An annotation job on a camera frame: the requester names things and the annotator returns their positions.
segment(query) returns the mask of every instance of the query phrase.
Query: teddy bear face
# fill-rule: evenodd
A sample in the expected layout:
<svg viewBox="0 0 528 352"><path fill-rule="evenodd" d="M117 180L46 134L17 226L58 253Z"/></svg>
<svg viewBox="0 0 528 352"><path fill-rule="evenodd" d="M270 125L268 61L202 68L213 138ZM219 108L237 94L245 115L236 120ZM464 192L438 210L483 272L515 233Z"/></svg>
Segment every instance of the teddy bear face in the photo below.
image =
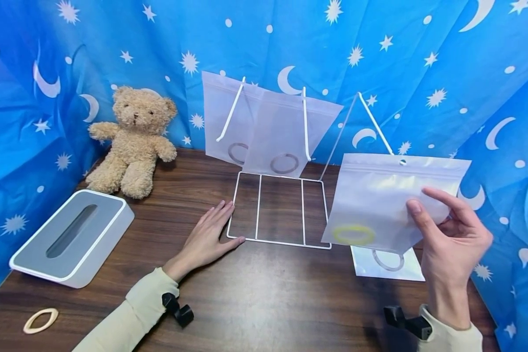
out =
<svg viewBox="0 0 528 352"><path fill-rule="evenodd" d="M125 130L162 134L176 116L176 105L152 90L122 87L113 94L113 112Z"/></svg>

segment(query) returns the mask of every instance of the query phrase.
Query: black clamp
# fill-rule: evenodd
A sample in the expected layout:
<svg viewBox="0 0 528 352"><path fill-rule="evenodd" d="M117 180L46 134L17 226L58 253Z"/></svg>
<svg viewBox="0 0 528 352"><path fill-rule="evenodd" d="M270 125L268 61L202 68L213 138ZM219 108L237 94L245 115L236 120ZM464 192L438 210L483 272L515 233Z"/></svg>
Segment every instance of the black clamp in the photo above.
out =
<svg viewBox="0 0 528 352"><path fill-rule="evenodd" d="M426 341L432 333L432 326L423 316L412 319L405 319L405 314L399 306L387 306L383 308L385 321L387 324L398 329L406 329L413 333L420 340Z"/></svg>
<svg viewBox="0 0 528 352"><path fill-rule="evenodd" d="M176 296L170 292L164 293L162 295L162 305L166 307L167 313L170 312L172 315L174 315L176 321L178 321L180 326L183 328L185 328L194 319L194 312L190 309L190 306L186 304L180 308L178 299L176 299Z"/></svg>

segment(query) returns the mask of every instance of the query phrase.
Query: gray rubber band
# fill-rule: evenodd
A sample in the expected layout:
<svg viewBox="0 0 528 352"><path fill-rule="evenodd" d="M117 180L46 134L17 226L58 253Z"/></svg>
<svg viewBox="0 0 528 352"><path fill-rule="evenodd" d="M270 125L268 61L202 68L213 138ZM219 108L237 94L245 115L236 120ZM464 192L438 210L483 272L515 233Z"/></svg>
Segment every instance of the gray rubber band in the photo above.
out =
<svg viewBox="0 0 528 352"><path fill-rule="evenodd" d="M237 142L237 143L231 144L228 149L229 158L231 158L235 163L238 163L239 165L244 165L244 160L237 159L234 155L232 155L232 149L234 147L242 147L248 151L248 145Z"/></svg>
<svg viewBox="0 0 528 352"><path fill-rule="evenodd" d="M405 265L405 257L403 257L401 254L399 255L399 265L396 267L390 267L386 266L384 263L379 260L379 257L377 256L377 252L375 249L372 249L373 259L375 259L375 262L378 263L379 266L381 266L383 269L388 271L399 271L401 268Z"/></svg>
<svg viewBox="0 0 528 352"><path fill-rule="evenodd" d="M287 158L291 158L291 159L295 160L296 164L295 164L294 167L292 167L292 168L289 169L289 170L278 170L278 169L274 166L274 164L278 161L278 159L283 158L284 156L287 157ZM292 173L292 172L295 171L298 167L299 167L299 159L297 159L297 156L294 156L293 154L289 154L289 153L281 154L281 155L276 156L274 159L272 159L272 162L270 163L270 169L271 169L272 171L274 171L276 174L280 174L280 175L285 175L285 174Z"/></svg>

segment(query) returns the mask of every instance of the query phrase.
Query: teddy bear leg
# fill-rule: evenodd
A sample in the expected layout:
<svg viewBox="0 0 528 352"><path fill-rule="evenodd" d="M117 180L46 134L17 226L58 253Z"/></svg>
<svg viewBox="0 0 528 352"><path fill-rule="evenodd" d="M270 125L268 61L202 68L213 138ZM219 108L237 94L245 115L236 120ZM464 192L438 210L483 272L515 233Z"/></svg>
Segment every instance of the teddy bear leg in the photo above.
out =
<svg viewBox="0 0 528 352"><path fill-rule="evenodd" d="M153 189L154 161L137 161L127 167L122 179L122 192L128 197L142 199Z"/></svg>
<svg viewBox="0 0 528 352"><path fill-rule="evenodd" d="M86 177L88 188L102 193L113 193L119 189L127 164L109 153L104 161Z"/></svg>

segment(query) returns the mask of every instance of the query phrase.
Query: tissue box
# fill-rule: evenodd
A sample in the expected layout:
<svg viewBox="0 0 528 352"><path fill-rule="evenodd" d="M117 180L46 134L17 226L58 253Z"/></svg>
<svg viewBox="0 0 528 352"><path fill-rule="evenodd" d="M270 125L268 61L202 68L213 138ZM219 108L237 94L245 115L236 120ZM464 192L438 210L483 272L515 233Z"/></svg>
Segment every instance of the tissue box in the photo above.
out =
<svg viewBox="0 0 528 352"><path fill-rule="evenodd" d="M79 190L12 256L10 267L83 288L100 270L134 218L125 200Z"/></svg>

